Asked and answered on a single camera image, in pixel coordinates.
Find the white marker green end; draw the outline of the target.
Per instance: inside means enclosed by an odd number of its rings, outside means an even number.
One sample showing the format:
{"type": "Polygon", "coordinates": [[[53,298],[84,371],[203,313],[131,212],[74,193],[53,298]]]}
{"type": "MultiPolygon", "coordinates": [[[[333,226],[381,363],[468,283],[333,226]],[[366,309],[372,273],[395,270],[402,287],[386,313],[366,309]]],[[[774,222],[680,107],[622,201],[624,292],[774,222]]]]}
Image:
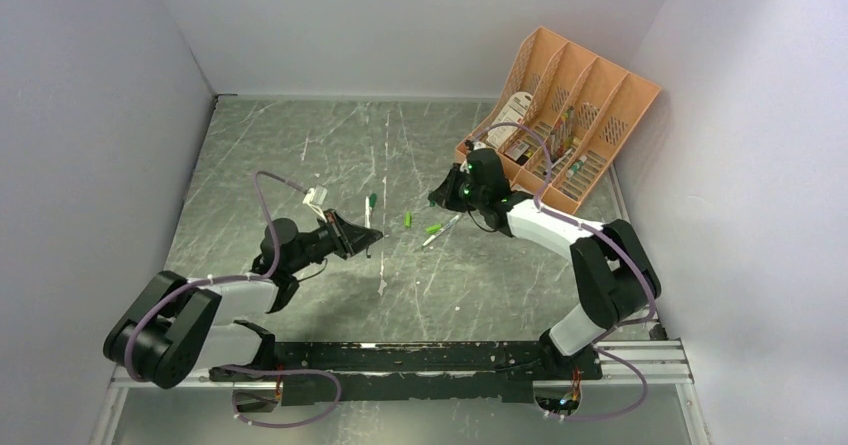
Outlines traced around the white marker green end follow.
{"type": "Polygon", "coordinates": [[[366,228],[371,228],[372,206],[370,196],[364,199],[364,225],[366,228]]]}

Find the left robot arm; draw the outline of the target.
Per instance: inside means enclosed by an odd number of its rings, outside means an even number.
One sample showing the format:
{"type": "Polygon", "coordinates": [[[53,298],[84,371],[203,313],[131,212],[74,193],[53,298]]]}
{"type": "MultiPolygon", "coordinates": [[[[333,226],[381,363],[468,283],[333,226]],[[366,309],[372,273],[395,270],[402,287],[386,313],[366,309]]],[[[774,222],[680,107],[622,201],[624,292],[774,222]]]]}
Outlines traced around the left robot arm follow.
{"type": "Polygon", "coordinates": [[[245,275],[188,279],[164,270],[149,281],[107,334],[106,359],[132,379],[170,389],[192,372],[237,366],[261,381],[277,365],[274,335],[246,321],[252,314],[285,308],[300,287],[297,272],[366,251],[381,231],[324,211],[311,231],[288,218],[270,222],[252,268],[245,275]]]}

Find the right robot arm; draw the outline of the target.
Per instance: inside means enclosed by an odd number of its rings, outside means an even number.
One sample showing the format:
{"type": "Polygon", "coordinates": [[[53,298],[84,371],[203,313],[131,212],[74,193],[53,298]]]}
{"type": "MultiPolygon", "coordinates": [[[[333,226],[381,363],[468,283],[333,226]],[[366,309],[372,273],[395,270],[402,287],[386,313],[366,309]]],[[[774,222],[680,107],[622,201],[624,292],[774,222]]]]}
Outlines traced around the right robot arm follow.
{"type": "Polygon", "coordinates": [[[474,149],[453,164],[428,199],[453,212],[479,213],[489,230],[570,259],[578,303],[540,337],[539,363],[550,378],[565,378],[587,346],[638,311],[656,309],[661,284],[629,222],[587,221],[544,206],[511,187],[492,149],[474,149]]]}

